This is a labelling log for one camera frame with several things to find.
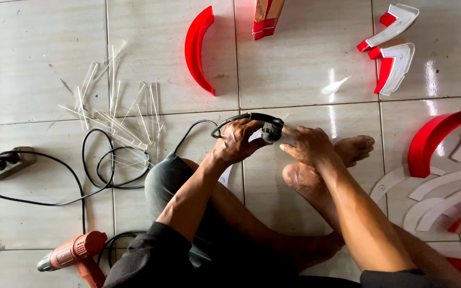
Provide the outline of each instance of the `black sleeve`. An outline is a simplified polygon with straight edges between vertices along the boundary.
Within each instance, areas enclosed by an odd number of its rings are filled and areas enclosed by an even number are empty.
[[[419,269],[398,272],[364,271],[360,283],[365,288],[397,287],[397,288],[451,288],[453,285],[442,279],[426,276]]]
[[[172,228],[154,222],[138,235],[128,251],[113,265],[104,287],[143,285],[147,279],[182,277],[193,272],[188,259],[191,243]]]

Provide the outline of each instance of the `gray pants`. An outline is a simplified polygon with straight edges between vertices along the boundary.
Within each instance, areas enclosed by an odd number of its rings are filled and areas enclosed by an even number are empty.
[[[145,179],[145,199],[150,218],[157,219],[166,204],[194,171],[177,155],[170,153],[165,160],[152,168]],[[194,267],[229,267],[240,273],[266,273],[276,276],[296,275],[296,270],[279,253],[255,245],[232,229],[218,215],[211,202],[206,207],[195,235],[189,260]]]

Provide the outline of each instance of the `white tile floor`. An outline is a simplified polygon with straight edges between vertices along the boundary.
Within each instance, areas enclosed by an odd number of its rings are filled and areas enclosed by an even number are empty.
[[[253,42],[251,35],[254,3],[0,0],[0,151],[32,146],[58,157],[81,177],[85,191],[93,191],[80,158],[86,131],[57,104],[74,102],[71,91],[82,85],[90,63],[103,62],[108,57],[107,45],[116,46],[121,39],[128,42],[117,70],[122,106],[131,104],[140,81],[160,85],[164,133],[157,160],[171,152],[191,123],[199,119],[218,121],[245,111],[280,118],[289,114],[288,125],[322,127],[333,141],[357,134],[374,137],[371,157],[350,169],[369,192],[384,173],[406,163],[410,140],[426,121],[461,110],[461,2],[404,2],[420,9],[418,20],[403,34],[417,49],[404,82],[388,97],[373,93],[375,61],[355,46],[373,31],[381,31],[378,20],[390,2],[287,0],[276,34],[258,42]],[[202,46],[202,70],[217,97],[192,79],[183,50],[189,24],[209,5],[215,23],[208,28]],[[320,93],[325,85],[347,76],[352,77],[337,93]],[[94,86],[89,106],[109,109],[107,74]],[[131,126],[133,121],[126,120]],[[210,129],[210,125],[195,128],[179,154],[200,162],[214,144]],[[432,165],[448,172],[461,170],[461,162],[449,159],[460,134],[461,126],[445,139]],[[93,166],[106,150],[108,144],[100,135],[90,138],[89,164]],[[278,144],[261,149],[234,166],[229,188],[254,215],[279,232],[328,233],[320,216],[285,185],[281,171],[290,162]],[[118,170],[116,181],[137,173]],[[415,203],[406,195],[419,183],[407,180],[380,202],[391,221],[401,223]],[[427,197],[445,197],[459,188],[461,181]],[[77,197],[79,191],[64,167],[39,159],[26,171],[1,181],[0,193],[60,202]],[[110,189],[89,198],[87,228],[108,236],[147,229],[153,219],[146,216],[143,198],[139,190],[112,193]],[[16,283],[23,287],[86,286],[72,267],[51,273],[35,270],[48,249],[81,234],[80,217],[80,203],[42,207],[0,199],[0,287],[16,287]],[[461,258],[459,238],[446,231],[449,224],[450,219],[442,216],[431,231],[418,236],[443,255]],[[360,271],[343,249],[302,274],[356,281]]]

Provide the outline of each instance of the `power strip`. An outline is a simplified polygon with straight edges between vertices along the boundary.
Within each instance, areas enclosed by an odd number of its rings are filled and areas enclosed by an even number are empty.
[[[33,148],[29,146],[15,147],[12,151],[34,151]],[[37,161],[37,156],[35,154],[18,154],[19,160],[12,164],[7,162],[6,167],[3,170],[0,170],[0,180],[5,179],[6,177],[28,167],[31,164],[34,164]]]

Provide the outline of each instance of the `person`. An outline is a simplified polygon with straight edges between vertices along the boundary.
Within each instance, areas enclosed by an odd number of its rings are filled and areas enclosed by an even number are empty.
[[[389,222],[348,171],[369,156],[374,139],[355,136],[332,145],[320,128],[284,126],[295,146],[280,148],[298,163],[285,182],[333,228],[326,236],[289,236],[265,226],[223,185],[223,171],[268,143],[248,142],[262,121],[227,124],[200,166],[169,154],[145,180],[149,213],[157,219],[118,260],[105,287],[152,279],[278,279],[342,287],[461,287],[461,273],[412,234]],[[330,259],[346,244],[362,271],[361,283],[297,276]]]

